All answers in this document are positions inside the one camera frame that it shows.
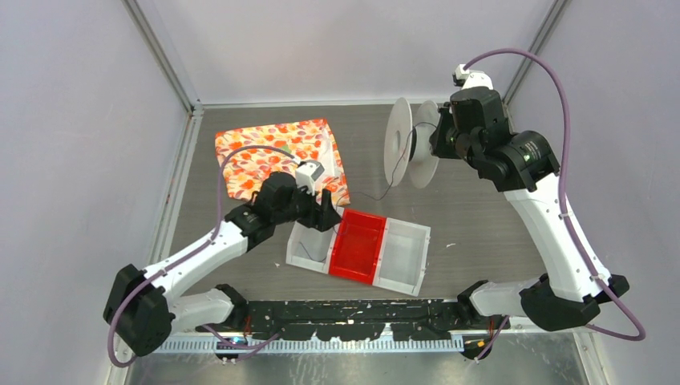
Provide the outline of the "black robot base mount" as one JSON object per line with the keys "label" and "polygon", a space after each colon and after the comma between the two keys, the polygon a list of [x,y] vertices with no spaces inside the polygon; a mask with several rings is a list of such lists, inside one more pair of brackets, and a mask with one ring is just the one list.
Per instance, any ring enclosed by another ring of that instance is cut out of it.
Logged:
{"label": "black robot base mount", "polygon": [[473,315],[446,299],[251,301],[235,321],[212,324],[217,332],[243,333],[260,340],[277,334],[287,341],[375,340],[390,330],[402,341],[444,340],[458,330],[497,330],[502,315]]}

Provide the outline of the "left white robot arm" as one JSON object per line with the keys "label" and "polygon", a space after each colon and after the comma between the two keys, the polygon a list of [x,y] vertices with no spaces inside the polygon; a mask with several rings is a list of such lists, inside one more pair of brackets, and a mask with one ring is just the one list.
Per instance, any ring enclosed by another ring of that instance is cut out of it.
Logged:
{"label": "left white robot arm", "polygon": [[323,233],[341,220],[329,189],[315,192],[289,173],[271,173],[253,199],[221,217],[198,241],[156,264],[126,265],[116,274],[103,312],[109,338],[120,338],[143,357],[177,332],[204,325],[228,332],[244,328],[249,302],[233,287],[220,284],[194,295],[187,290],[270,239],[279,225],[294,222]]}

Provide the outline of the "white perforated cable spool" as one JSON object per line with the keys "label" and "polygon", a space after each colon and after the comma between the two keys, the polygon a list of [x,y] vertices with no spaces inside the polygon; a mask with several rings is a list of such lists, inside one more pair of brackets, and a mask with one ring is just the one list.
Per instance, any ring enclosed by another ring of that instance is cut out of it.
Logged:
{"label": "white perforated cable spool", "polygon": [[387,183],[395,187],[409,176],[416,188],[432,180],[439,158],[431,154],[430,136],[439,122],[439,106],[427,100],[412,111],[409,102],[397,99],[387,121],[383,168]]}

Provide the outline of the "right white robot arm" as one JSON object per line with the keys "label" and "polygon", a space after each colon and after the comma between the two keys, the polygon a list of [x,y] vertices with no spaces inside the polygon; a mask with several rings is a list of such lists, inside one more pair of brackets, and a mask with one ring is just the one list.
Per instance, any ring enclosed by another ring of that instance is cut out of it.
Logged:
{"label": "right white robot arm", "polygon": [[431,136],[434,155],[461,159],[491,181],[520,216],[545,267],[523,282],[477,282],[458,296],[458,319],[480,328],[490,316],[527,317],[546,331],[591,323],[609,302],[629,290],[585,245],[578,249],[565,224],[569,203],[559,196],[560,165],[538,132],[510,128],[500,94],[484,86],[451,95],[439,109]]}

